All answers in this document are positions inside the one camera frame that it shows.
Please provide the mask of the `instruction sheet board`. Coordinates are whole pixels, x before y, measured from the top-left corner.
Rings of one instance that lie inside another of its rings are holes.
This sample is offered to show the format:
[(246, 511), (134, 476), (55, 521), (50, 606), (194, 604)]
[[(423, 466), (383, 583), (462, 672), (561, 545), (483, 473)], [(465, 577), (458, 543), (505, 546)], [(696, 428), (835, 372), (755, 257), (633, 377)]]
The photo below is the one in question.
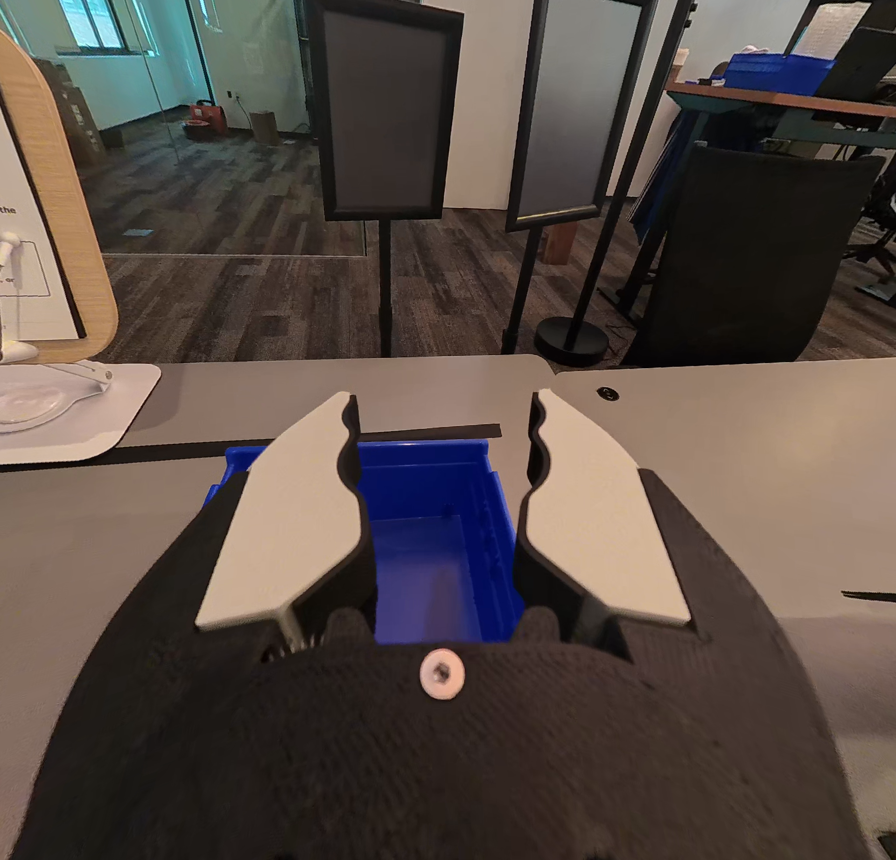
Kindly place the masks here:
[(7, 341), (84, 336), (6, 104), (1, 115), (1, 302)]

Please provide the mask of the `black framed sign stand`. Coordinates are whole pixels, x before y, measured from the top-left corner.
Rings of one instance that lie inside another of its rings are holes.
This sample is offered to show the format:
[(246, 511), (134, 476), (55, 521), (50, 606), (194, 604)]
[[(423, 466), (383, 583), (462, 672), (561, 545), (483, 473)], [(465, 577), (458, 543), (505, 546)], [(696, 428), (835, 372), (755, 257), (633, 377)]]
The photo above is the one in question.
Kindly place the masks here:
[(309, 0), (324, 216), (377, 223), (381, 357), (392, 223), (442, 217), (463, 26), (463, 13), (404, 0)]
[(658, 0), (534, 0), (505, 231), (529, 233), (503, 333), (515, 352), (545, 227), (600, 215)]

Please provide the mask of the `black office chair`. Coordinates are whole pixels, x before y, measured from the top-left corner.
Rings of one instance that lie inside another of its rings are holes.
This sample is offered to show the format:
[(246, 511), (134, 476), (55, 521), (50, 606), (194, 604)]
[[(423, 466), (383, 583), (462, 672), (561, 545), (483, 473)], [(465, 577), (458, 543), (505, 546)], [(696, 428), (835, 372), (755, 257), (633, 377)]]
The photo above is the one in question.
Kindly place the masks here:
[(621, 366), (796, 361), (883, 164), (696, 147)]

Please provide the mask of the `black strip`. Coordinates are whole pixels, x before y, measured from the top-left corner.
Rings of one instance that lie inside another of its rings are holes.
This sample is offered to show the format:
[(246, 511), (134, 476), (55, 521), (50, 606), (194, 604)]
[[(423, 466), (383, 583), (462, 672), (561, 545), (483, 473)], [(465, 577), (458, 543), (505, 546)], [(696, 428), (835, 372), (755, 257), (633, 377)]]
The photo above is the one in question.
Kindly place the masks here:
[[(464, 425), (455, 427), (432, 427), (396, 431), (362, 433), (358, 443), (363, 441), (420, 442), (424, 440), (485, 440), (502, 437), (497, 423)], [(224, 457), (230, 449), (263, 449), (273, 442), (263, 440), (212, 440), (191, 441), (138, 446), (116, 446), (87, 460), (51, 461), (32, 463), (2, 464), (1, 472), (45, 470), (53, 468), (90, 467), (102, 465), (135, 464), (144, 462), (182, 461)]]

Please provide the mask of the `wood-topped desk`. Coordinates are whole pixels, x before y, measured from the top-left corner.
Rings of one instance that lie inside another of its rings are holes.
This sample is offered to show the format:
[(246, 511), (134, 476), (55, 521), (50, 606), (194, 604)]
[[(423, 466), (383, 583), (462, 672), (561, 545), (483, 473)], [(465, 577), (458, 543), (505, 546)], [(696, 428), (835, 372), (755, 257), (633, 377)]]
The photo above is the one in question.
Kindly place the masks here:
[(894, 105), (732, 89), (728, 86), (711, 87), (688, 82), (669, 82), (666, 93), (683, 113), (693, 113), (694, 118), (683, 133), (682, 151), (670, 167), (667, 187), (661, 189), (653, 206), (656, 215), (641, 243), (632, 271), (617, 292), (606, 293), (606, 297), (627, 319), (632, 319), (638, 294), (651, 280), (651, 266), (666, 236), (686, 162), (693, 147), (703, 139), (707, 123), (713, 117), (739, 111), (751, 115), (777, 114), (778, 122), (770, 135), (772, 142), (797, 141), (886, 150), (895, 147)]

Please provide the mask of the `blue hanging cloth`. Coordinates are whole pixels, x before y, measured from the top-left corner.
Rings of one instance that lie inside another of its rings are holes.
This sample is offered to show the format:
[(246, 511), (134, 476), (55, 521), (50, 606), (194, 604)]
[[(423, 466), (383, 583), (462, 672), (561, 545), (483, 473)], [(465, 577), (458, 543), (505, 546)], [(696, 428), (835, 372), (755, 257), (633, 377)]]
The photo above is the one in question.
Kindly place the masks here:
[(673, 181), (696, 120), (697, 113), (694, 111), (684, 110), (678, 113), (666, 135), (657, 163), (633, 204), (628, 221), (633, 227), (638, 245), (644, 242), (658, 215), (659, 206)]

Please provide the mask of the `stack of cardboard boxes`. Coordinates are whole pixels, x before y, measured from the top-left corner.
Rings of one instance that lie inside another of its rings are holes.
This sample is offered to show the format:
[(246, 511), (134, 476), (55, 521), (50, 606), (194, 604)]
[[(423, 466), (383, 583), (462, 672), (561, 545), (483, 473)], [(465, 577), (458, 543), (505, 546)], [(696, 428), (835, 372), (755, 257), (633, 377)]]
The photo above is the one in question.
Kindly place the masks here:
[(53, 94), (63, 132), (77, 167), (92, 168), (105, 162), (106, 149), (82, 91), (62, 63), (33, 57)]

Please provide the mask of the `distant blue bin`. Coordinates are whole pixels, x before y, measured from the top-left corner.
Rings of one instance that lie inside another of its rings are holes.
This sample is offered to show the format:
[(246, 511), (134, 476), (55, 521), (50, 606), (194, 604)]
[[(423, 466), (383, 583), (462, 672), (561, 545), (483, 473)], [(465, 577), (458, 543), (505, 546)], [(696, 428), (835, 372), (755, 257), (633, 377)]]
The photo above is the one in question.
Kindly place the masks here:
[(834, 65), (833, 59), (813, 56), (739, 53), (723, 79), (728, 89), (812, 97)]

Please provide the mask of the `white document stand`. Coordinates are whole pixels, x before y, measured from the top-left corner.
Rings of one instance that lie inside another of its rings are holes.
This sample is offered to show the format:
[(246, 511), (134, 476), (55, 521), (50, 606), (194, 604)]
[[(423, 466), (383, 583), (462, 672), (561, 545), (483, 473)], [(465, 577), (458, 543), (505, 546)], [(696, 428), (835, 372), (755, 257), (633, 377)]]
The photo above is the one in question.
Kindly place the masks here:
[(63, 351), (106, 349), (118, 330), (118, 306), (98, 246), (56, 103), (43, 74), (6, 33), (1, 38), (2, 104), (11, 116), (36, 184), (84, 336), (37, 341), (62, 361)]

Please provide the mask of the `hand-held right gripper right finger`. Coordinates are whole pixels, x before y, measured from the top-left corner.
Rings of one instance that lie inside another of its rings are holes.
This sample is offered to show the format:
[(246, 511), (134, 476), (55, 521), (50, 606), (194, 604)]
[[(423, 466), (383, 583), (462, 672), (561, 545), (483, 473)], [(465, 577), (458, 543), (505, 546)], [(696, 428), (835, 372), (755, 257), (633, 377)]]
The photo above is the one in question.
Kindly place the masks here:
[(623, 624), (677, 635), (692, 612), (643, 471), (608, 432), (550, 389), (532, 395), (530, 488), (512, 581), (550, 611), (562, 642), (622, 642)]

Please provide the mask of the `wooden post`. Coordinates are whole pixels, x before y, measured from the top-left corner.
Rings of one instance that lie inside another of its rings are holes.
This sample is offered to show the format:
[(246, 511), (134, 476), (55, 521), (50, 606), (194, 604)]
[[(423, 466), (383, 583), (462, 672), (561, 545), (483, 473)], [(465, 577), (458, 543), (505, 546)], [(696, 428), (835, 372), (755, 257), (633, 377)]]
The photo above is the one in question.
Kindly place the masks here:
[(568, 263), (577, 229), (577, 221), (555, 224), (547, 229), (546, 245), (542, 255), (545, 265), (565, 266)]

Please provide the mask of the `blue plastic bin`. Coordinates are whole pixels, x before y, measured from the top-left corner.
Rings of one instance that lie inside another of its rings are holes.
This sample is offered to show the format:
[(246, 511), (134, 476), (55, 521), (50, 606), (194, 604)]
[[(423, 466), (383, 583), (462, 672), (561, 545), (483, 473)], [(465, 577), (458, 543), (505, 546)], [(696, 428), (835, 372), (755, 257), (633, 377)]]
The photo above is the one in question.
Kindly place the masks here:
[(358, 444), (376, 593), (350, 620), (380, 644), (507, 642), (523, 612), (516, 533), (486, 440)]

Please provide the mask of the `black pole with round base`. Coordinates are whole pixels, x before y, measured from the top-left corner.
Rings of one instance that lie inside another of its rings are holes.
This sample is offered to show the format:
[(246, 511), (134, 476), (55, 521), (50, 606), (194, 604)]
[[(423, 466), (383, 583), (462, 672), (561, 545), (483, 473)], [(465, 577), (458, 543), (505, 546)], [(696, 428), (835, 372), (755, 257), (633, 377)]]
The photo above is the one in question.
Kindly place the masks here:
[(651, 131), (659, 101), (665, 92), (680, 41), (690, 24), (695, 2), (696, 0), (678, 0), (671, 15), (574, 314), (571, 317), (547, 318), (536, 328), (535, 350), (549, 361), (584, 368), (600, 362), (608, 352), (609, 336), (601, 328), (588, 323), (585, 320), (586, 314)]

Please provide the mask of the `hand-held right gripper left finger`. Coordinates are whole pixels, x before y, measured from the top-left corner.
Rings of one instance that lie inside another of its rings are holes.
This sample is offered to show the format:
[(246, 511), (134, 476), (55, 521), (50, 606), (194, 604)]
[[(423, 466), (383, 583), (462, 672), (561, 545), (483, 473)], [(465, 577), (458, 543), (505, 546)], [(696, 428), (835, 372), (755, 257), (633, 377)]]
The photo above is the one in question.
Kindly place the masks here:
[(325, 639), (334, 613), (357, 613), (373, 641), (375, 544), (359, 490), (357, 397), (336, 392), (250, 465), (195, 625), (276, 624), (290, 649)]

